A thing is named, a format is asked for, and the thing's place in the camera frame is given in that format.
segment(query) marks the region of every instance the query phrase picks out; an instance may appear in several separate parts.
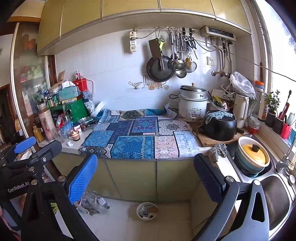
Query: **window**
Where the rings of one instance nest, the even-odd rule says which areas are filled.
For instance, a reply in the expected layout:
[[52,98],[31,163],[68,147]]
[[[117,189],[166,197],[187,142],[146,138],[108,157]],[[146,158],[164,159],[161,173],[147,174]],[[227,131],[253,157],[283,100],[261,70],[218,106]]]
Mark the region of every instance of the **window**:
[[[295,40],[280,16],[265,0],[256,0],[256,2],[264,18],[269,35],[272,70],[296,80]],[[296,113],[296,82],[273,73],[271,88],[268,91],[275,92],[276,90],[280,91],[279,97],[281,101],[278,113],[284,109],[289,90],[292,90],[292,95],[289,98],[290,107],[287,111],[287,115],[289,115],[289,113]]]

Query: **floor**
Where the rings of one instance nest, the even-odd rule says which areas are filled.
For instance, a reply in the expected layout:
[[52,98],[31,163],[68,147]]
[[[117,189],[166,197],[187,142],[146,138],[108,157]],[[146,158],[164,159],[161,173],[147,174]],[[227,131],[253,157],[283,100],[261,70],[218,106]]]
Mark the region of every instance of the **floor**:
[[156,203],[157,217],[142,221],[136,215],[140,203],[109,198],[106,201],[110,209],[104,214],[80,213],[100,241],[190,241],[193,238],[189,202]]

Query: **rice cooker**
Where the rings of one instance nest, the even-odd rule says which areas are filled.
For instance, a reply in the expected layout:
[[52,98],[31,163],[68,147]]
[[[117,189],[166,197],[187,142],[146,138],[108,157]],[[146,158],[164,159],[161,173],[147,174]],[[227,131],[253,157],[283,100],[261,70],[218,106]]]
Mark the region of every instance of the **rice cooker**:
[[195,86],[182,85],[179,95],[179,114],[187,122],[197,122],[205,116],[207,108],[207,91]]

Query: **white thermos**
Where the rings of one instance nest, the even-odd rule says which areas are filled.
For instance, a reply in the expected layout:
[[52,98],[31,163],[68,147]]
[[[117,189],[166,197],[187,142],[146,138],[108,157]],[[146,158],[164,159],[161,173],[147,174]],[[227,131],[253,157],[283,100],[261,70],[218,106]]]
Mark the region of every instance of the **white thermos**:
[[237,127],[243,128],[244,122],[247,118],[248,107],[249,107],[249,97],[236,94],[235,95],[235,102],[233,107],[233,114],[237,120]]

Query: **stacked bowls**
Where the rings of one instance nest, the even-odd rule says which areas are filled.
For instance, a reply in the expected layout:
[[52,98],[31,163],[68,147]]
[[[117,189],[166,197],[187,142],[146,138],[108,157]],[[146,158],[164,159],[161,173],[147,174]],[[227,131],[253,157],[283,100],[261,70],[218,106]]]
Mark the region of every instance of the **stacked bowls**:
[[251,134],[255,134],[255,133],[258,132],[260,126],[261,126],[260,121],[257,118],[255,118],[254,116],[250,116],[250,118],[249,118],[249,125],[248,125],[248,131]]
[[[265,156],[265,164],[255,162],[247,155],[247,153],[242,148],[244,145],[253,144],[259,146],[260,150],[263,152]],[[261,172],[270,163],[270,158],[266,149],[259,142],[249,137],[240,137],[238,139],[238,146],[235,151],[235,159],[238,164],[238,168],[244,175],[248,177],[256,177],[259,174],[259,172]]]

